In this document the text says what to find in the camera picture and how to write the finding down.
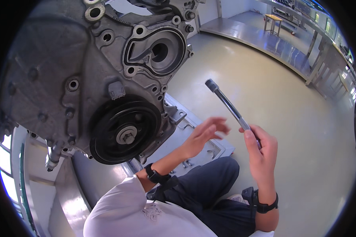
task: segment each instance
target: knee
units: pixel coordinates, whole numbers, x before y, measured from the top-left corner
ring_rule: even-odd
[[[230,156],[226,156],[226,157],[221,157],[221,158],[218,158],[218,159],[222,160],[222,163],[223,163],[224,167],[229,172],[232,172],[232,173],[235,173],[235,174],[239,175],[240,166],[239,166],[239,164],[237,163],[237,161],[234,158],[232,158]]]

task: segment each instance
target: wooden stool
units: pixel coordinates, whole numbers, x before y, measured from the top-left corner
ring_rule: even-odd
[[[279,36],[279,31],[281,30],[282,19],[277,17],[277,16],[275,16],[275,15],[271,15],[271,14],[265,14],[264,16],[266,16],[264,31],[270,31],[270,33],[272,33],[273,35]],[[270,26],[270,30],[266,29],[266,23],[268,22],[268,18],[272,19],[272,24]],[[274,32],[274,28],[276,26],[276,21],[279,21],[279,26],[278,26],[278,32],[277,33]]]

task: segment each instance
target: person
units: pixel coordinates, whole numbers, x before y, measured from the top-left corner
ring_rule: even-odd
[[[228,134],[225,121],[221,117],[208,118],[180,147],[153,163],[151,170],[168,175],[181,162],[198,155],[208,140],[221,139],[216,131]],[[272,205],[278,197],[274,181],[277,140],[259,126],[250,126],[253,132],[242,128],[239,131],[244,133],[251,174],[258,186],[258,202]],[[255,135],[261,140],[261,150]],[[238,174],[238,163],[231,157],[221,157],[191,169],[177,178],[174,187],[154,195],[158,188],[153,188],[156,184],[143,169],[100,198],[84,224],[83,235],[273,236],[279,218],[277,206],[266,213],[257,212],[256,208],[251,211],[239,194],[217,202],[230,191]]]

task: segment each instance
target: wrist strap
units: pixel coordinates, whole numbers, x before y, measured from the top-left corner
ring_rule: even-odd
[[[256,196],[257,196],[257,200],[258,200],[258,189],[256,190]],[[276,193],[276,200],[274,201],[273,204],[268,205],[268,204],[262,204],[260,202],[257,203],[257,212],[258,213],[262,213],[265,214],[268,211],[271,211],[273,209],[277,209],[278,208],[278,194]]]
[[[150,163],[147,166],[145,166],[148,179],[153,183],[160,183],[161,185],[165,184],[171,178],[171,176],[169,174],[160,175],[159,173],[157,173],[157,171],[152,170],[151,168],[152,164],[153,163]]]

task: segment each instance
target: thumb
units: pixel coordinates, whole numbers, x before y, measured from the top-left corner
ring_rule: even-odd
[[[257,146],[256,137],[251,130],[244,131],[244,140],[250,155],[261,155]]]
[[[199,136],[199,140],[203,143],[206,143],[208,140],[210,140],[213,135],[215,134],[216,131],[216,125],[211,125],[209,126],[204,132]]]

